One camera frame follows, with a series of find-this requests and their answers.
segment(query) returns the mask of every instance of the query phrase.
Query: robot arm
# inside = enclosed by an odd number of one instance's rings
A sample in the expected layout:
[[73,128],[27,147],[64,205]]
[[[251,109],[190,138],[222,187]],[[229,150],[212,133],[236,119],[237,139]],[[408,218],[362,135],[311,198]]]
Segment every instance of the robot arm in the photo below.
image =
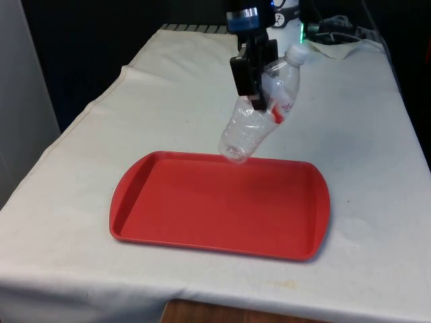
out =
[[228,31],[238,37],[239,53],[230,59],[239,96],[248,96],[255,110],[266,110],[263,67],[278,59],[277,41],[267,28],[275,23],[272,0],[224,0]]

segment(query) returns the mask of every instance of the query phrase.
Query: black background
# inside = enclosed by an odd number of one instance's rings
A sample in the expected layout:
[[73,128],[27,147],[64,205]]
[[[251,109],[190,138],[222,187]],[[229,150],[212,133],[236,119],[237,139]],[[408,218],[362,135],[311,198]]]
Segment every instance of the black background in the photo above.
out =
[[[361,0],[301,0],[301,18],[347,15],[370,28]],[[118,77],[163,23],[225,24],[222,0],[22,0],[61,130]],[[431,0],[367,0],[391,51],[411,121],[430,163]]]

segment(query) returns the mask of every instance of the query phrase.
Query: wrinkled cloth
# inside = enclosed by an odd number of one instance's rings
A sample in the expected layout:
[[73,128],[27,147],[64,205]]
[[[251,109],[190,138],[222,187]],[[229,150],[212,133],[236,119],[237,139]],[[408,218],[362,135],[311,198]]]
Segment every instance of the wrinkled cloth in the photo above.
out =
[[139,158],[218,153],[236,53],[233,36],[157,32],[46,150],[0,212],[3,322],[158,322],[175,298],[332,322],[430,322],[431,178],[377,48],[309,59],[295,109],[256,152],[311,162],[325,177],[331,224],[315,259],[110,235],[112,194]]

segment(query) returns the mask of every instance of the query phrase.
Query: wooden floor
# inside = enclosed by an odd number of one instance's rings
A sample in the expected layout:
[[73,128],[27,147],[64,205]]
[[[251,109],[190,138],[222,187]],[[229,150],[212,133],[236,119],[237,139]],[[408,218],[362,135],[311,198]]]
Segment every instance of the wooden floor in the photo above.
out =
[[170,301],[160,323],[324,323],[192,301]]

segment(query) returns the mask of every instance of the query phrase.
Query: green light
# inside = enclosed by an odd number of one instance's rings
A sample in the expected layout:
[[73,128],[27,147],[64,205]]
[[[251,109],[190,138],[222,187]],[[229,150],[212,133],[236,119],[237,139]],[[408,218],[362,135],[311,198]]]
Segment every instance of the green light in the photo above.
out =
[[301,38],[300,43],[302,44],[304,42],[305,35],[304,35],[304,24],[301,24]]

